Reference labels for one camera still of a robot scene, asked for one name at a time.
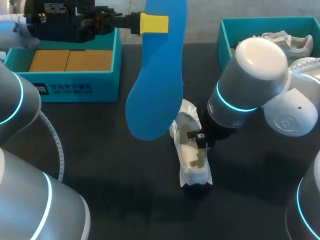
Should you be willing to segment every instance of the cardboard box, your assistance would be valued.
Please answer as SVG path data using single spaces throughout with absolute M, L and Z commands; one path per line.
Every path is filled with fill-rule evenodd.
M 112 55 L 112 50 L 70 51 L 65 71 L 110 71 Z
M 110 55 L 111 64 L 101 60 L 106 54 L 94 57 L 95 66 L 104 70 L 85 71 L 37 71 L 29 72 L 35 49 L 12 48 L 4 64 L 14 73 L 38 86 L 44 103 L 115 102 L 118 100 L 122 45 L 119 30 L 106 35 L 97 35 L 84 43 L 42 41 L 39 50 L 104 50 Z
M 36 50 L 29 72 L 64 72 L 69 50 Z
M 311 57 L 320 58 L 320 25 L 313 16 L 222 18 L 218 34 L 218 58 L 224 70 L 232 57 L 231 48 L 247 38 L 285 30 L 294 37 L 313 37 Z

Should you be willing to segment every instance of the black table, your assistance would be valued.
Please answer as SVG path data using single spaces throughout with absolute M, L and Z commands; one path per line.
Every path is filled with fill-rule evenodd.
M 194 199 L 179 184 L 169 133 L 154 141 L 131 136 L 126 98 L 137 79 L 141 45 L 124 45 L 117 103 L 43 104 L 63 144 L 63 182 L 91 212 L 90 240 L 286 240 L 285 210 L 320 150 L 320 126 L 300 138 L 274 132 L 259 110 L 209 150 L 213 189 Z M 186 44 L 184 96 L 209 98 L 221 74 L 213 43 Z M 12 137 L 6 150 L 52 176 L 58 157 L 41 120 Z

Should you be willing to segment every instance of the sneaker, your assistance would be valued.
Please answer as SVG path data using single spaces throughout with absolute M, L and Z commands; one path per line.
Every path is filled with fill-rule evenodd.
M 311 35 L 306 37 L 294 37 L 287 34 L 285 31 L 266 32 L 261 38 L 277 44 L 285 53 L 288 59 L 288 65 L 291 65 L 295 60 L 309 57 L 313 50 L 314 41 Z
M 213 184 L 207 157 L 208 148 L 198 149 L 196 141 L 189 139 L 187 135 L 187 132 L 199 129 L 201 129 L 201 124 L 197 108 L 191 102 L 183 99 L 179 113 L 169 129 L 180 161 L 181 187 L 185 184 L 189 186 Z
M 304 57 L 296 60 L 289 67 L 289 71 L 320 80 L 320 58 Z

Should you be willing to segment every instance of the shoe insole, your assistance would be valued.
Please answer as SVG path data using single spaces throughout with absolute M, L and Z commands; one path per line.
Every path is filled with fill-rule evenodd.
M 163 135 L 183 100 L 182 52 L 187 0 L 147 0 L 145 13 L 169 17 L 168 33 L 142 35 L 142 68 L 125 106 L 131 133 L 141 140 Z

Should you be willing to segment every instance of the teal storage bin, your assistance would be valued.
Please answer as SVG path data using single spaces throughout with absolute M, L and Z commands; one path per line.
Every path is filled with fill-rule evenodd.
M 263 33 L 285 30 L 294 37 L 313 37 L 312 57 L 320 58 L 320 26 L 313 16 L 222 18 L 218 34 L 218 58 L 224 70 L 232 56 L 230 48 Z
M 35 49 L 11 48 L 4 64 L 34 84 L 44 103 L 115 102 L 121 70 L 119 30 L 85 43 L 43 41 L 42 50 L 113 50 L 110 71 L 28 72 Z

